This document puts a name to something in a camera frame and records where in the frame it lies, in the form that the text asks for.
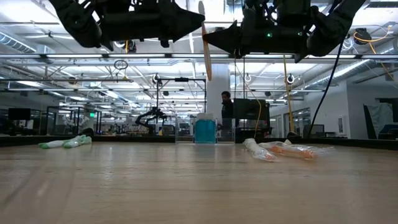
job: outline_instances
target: pipe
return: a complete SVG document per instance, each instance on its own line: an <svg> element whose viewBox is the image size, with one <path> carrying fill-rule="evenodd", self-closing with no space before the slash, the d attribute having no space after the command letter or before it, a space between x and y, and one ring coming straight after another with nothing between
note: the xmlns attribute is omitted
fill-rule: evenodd
<svg viewBox="0 0 398 224"><path fill-rule="evenodd" d="M26 41L20 41L14 35L7 33L6 30L0 27L0 44L8 46L14 50L18 50L24 54L36 53L36 49L31 44L26 44Z"/></svg>

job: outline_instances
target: person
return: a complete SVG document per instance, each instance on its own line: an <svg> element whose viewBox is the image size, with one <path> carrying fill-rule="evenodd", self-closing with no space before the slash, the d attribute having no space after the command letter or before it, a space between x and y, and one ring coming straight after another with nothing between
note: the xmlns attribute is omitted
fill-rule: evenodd
<svg viewBox="0 0 398 224"><path fill-rule="evenodd" d="M221 110L223 120L234 118L234 103L231 101L231 94L228 91L224 91L221 96L223 99L223 109Z"/></svg>
<svg viewBox="0 0 398 224"><path fill-rule="evenodd" d="M223 109L221 110L221 116L223 118L222 134L228 136L232 131L231 120L234 118L234 103L231 101L231 94L228 91L222 92L221 96L223 99Z"/></svg>

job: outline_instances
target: white object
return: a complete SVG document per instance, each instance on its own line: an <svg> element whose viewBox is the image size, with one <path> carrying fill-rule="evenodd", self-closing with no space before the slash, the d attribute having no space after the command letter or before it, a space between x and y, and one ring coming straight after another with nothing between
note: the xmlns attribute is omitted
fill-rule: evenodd
<svg viewBox="0 0 398 224"><path fill-rule="evenodd" d="M260 147L254 139L246 139L243 144L252 152L253 158L268 162L275 162L277 160L276 156L268 152L267 149Z"/></svg>

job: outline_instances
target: table surface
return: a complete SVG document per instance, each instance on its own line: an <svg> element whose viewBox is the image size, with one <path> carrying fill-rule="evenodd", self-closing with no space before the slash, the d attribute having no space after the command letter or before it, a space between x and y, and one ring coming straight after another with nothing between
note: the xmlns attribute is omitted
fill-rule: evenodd
<svg viewBox="0 0 398 224"><path fill-rule="evenodd" d="M396 223L398 152L314 161L242 145L0 149L1 223Z"/></svg>

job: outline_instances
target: cable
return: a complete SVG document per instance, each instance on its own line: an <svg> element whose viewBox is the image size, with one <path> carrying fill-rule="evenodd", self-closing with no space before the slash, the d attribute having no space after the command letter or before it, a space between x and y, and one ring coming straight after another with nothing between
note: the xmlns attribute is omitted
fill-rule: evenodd
<svg viewBox="0 0 398 224"><path fill-rule="evenodd" d="M384 35L384 37L378 38L378 39L376 39L376 40L364 40L364 39L360 39L359 37L356 36L356 34L357 34L358 32L355 32L355 33L354 33L354 38L357 39L357 40L360 40L360 41L362 41L362 42L373 43L373 42L377 42L377 41L379 41L379 40L385 39L385 38L388 36L388 32L389 32L389 31L390 31L390 27L388 27L387 32L386 32L386 34Z"/></svg>
<svg viewBox="0 0 398 224"><path fill-rule="evenodd" d="M238 69L238 72L239 72L239 76L242 77L242 78L244 78L244 76L242 76L242 73L241 73L241 71L239 71L239 69ZM259 103L259 106L260 106L259 116L257 117L256 128L255 128L255 130L254 130L254 138L256 138L257 127L258 127L259 120L260 120L260 117L261 117L262 105L261 105L261 102L260 102L260 101L257 99L257 97L254 95L253 91L251 91L251 89L249 88L248 84L246 84L246 82L243 82L243 83L244 83L244 85L246 86L246 88L250 91L250 93L253 95L254 99L257 100L257 102Z"/></svg>
<svg viewBox="0 0 398 224"><path fill-rule="evenodd" d="M287 69L286 69L286 57L285 57L285 55L284 55L284 69L285 69L285 87L286 87L287 103L289 105L290 131L294 131L292 105L290 104L290 91L288 90L289 89L289 84L287 83Z"/></svg>
<svg viewBox="0 0 398 224"><path fill-rule="evenodd" d="M197 110L199 110L198 101L196 100L197 98L196 98L195 95L193 94L193 91L192 91L192 89L191 89L191 86L189 85L189 81L187 82L187 84L188 84L188 88L189 88L189 90L191 91L191 94L192 94L193 98L195 99L195 104L196 104L196 106L197 106Z"/></svg>
<svg viewBox="0 0 398 224"><path fill-rule="evenodd" d="M330 74L328 85L326 86L326 90L323 93L323 96L321 98L321 101L318 104L318 107L317 107L317 110L315 111L315 114L313 115L313 119L312 119L312 122L311 122L310 130L308 131L308 134L307 134L307 139L310 138L310 136L311 136L311 131L312 131L312 128L313 128L313 124L315 122L315 119L317 118L317 114L319 112L319 108L321 108L323 100L325 99L325 96L328 93L328 90L329 90L329 87L330 87L330 84L331 84L331 80L333 79L333 76L334 76L335 71L336 71L336 67L337 67L337 64L338 64L338 59L340 58L340 54L341 54L341 49L342 48L343 48L343 43L340 44L340 47L339 47L338 53L337 53L337 58L336 58L336 61L335 61L335 65L333 66L333 70L331 71L331 74Z"/></svg>
<svg viewBox="0 0 398 224"><path fill-rule="evenodd" d="M376 54L376 51L372 45L372 43L369 43L369 46L371 46L371 49L373 51L374 54ZM392 80L394 82L396 82L398 84L398 82L394 79L394 77L390 74L390 72L388 71L388 69L386 68L386 66L384 66L384 64L382 62L380 62L381 66L383 67L384 71L390 76L390 78L392 78Z"/></svg>

